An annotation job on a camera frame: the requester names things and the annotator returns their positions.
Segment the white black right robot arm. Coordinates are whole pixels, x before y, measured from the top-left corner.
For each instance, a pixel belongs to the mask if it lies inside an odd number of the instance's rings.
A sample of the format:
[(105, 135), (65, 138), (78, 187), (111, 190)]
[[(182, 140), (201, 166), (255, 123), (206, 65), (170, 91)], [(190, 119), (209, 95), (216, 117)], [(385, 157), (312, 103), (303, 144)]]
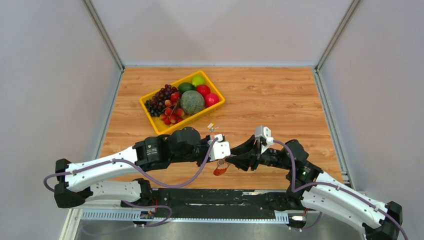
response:
[(408, 238), (402, 227), (401, 205), (369, 198), (337, 181), (308, 160), (309, 154), (296, 139), (266, 142), (263, 137), (251, 136), (230, 152), (228, 162), (243, 171), (259, 165), (288, 170), (285, 201), (292, 209), (302, 206), (319, 211), (354, 228), (367, 240)]

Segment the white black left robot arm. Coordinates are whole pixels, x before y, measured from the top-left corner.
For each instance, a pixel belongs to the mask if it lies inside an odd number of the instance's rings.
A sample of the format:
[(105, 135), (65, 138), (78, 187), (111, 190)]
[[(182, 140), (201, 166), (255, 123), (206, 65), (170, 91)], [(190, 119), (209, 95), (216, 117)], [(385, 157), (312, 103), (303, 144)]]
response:
[[(172, 134), (147, 137), (120, 152), (86, 162), (72, 163), (62, 158), (55, 163), (50, 188), (59, 208), (79, 207), (89, 201), (120, 200), (122, 206), (147, 207), (153, 201), (150, 183), (166, 188), (182, 188), (192, 183), (210, 160), (220, 137), (202, 138), (192, 127)], [(166, 184), (148, 175), (173, 163), (196, 163), (195, 175), (180, 184)]]

